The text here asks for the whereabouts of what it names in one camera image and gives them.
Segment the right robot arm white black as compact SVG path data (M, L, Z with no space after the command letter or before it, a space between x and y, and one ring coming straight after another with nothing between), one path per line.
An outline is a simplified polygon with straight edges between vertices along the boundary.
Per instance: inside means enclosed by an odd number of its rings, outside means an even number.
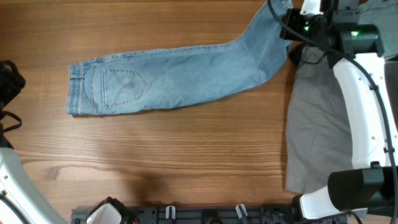
M289 9L281 38L318 47L338 82L351 130L351 167L332 172L326 186L298 195L289 223L315 223L376 212L397 221L397 129L387 93L384 47L374 24L360 24L356 4L320 12Z

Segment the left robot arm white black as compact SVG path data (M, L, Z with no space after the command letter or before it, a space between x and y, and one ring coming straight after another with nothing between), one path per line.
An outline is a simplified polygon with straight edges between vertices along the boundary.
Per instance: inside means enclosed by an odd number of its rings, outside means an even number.
M65 223L65 219L38 191L24 170L13 145L6 139L6 132L22 126L18 115L4 108L25 87L25 79L10 60L1 61L1 118L9 116L17 121L9 127L1 126L1 203L11 211L20 223ZM115 198L108 197L92 209L87 223L139 223L134 212Z

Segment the light blue denim jeans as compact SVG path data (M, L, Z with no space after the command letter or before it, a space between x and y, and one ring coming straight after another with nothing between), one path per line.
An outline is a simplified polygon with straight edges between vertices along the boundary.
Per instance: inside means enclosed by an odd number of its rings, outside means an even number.
M290 1L265 3L246 30L222 44L105 55L68 68L66 112L113 115L215 101L268 81L287 59L277 18Z

